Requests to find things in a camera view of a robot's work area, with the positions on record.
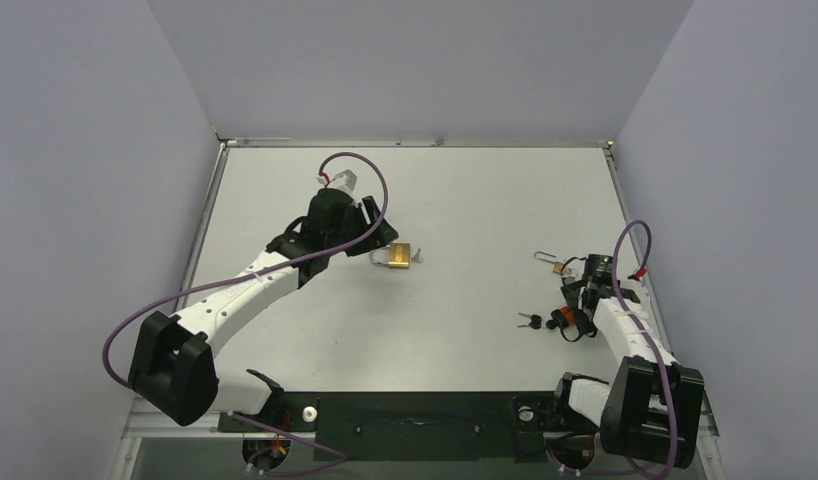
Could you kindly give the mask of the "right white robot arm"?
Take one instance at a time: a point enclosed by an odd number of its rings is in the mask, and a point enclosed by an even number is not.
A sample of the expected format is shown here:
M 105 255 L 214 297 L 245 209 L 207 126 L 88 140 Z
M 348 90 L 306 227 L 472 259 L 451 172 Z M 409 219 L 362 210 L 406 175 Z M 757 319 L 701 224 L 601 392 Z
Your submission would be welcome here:
M 553 425 L 590 425 L 610 454 L 688 467 L 705 393 L 701 373 L 664 348 L 636 292 L 613 285 L 612 257 L 590 254 L 582 262 L 580 278 L 559 267 L 565 304 L 548 324 L 569 343 L 602 337 L 618 370 L 611 381 L 565 373 L 548 402 Z

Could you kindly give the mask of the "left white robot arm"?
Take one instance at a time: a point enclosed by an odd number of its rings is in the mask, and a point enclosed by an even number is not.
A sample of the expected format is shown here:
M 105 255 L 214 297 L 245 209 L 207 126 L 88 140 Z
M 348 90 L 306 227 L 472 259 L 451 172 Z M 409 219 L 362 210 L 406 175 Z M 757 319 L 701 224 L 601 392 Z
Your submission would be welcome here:
M 293 220 L 233 284 L 214 287 L 203 300 L 172 315 L 143 320 L 128 387 L 180 426 L 210 411 L 244 413 L 257 429 L 276 427 L 283 416 L 281 386 L 248 369 L 221 373 L 215 358 L 250 321 L 324 271 L 337 253 L 349 257 L 387 246 L 398 231 L 381 217 L 373 197 L 323 188 L 306 215 Z

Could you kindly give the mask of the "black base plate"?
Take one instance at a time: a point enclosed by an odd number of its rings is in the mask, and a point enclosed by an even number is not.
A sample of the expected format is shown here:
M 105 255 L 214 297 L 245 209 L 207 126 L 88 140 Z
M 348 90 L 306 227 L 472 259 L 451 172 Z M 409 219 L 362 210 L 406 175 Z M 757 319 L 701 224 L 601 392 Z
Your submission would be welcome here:
M 262 412 L 221 414 L 223 433 L 256 434 L 264 425 L 312 435 L 317 462 L 539 462 L 556 438 L 594 432 L 593 424 L 555 407 L 551 391 L 286 392 Z

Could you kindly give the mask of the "brass padlock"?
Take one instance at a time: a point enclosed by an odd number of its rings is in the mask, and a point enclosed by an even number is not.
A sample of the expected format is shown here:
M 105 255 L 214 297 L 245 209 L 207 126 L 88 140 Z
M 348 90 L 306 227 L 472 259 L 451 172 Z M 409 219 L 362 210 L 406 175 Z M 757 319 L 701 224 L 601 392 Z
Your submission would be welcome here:
M 389 269 L 408 269 L 412 264 L 412 257 L 409 243 L 391 243 L 368 254 L 372 265 Z

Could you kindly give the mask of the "small padlock with keys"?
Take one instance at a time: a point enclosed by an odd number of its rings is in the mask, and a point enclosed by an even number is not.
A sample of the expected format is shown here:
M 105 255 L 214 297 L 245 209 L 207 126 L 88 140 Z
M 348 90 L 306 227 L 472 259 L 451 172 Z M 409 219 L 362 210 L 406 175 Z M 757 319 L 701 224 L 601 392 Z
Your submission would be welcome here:
M 560 277 L 574 277 L 576 270 L 571 266 L 573 260 L 560 260 L 556 255 L 544 251 L 535 251 L 535 260 L 550 264 L 552 273 Z

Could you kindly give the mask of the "orange black padlock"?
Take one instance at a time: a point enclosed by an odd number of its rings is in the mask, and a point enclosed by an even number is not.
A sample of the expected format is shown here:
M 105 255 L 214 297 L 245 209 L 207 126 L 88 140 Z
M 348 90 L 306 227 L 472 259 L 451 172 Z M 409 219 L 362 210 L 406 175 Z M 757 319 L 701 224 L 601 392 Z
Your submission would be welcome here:
M 549 319 L 545 321 L 545 326 L 549 330 L 564 331 L 567 328 L 575 326 L 575 325 L 576 325 L 576 320 L 575 320 L 574 313 L 567 306 L 563 306 L 561 308 L 553 310 L 550 313 Z

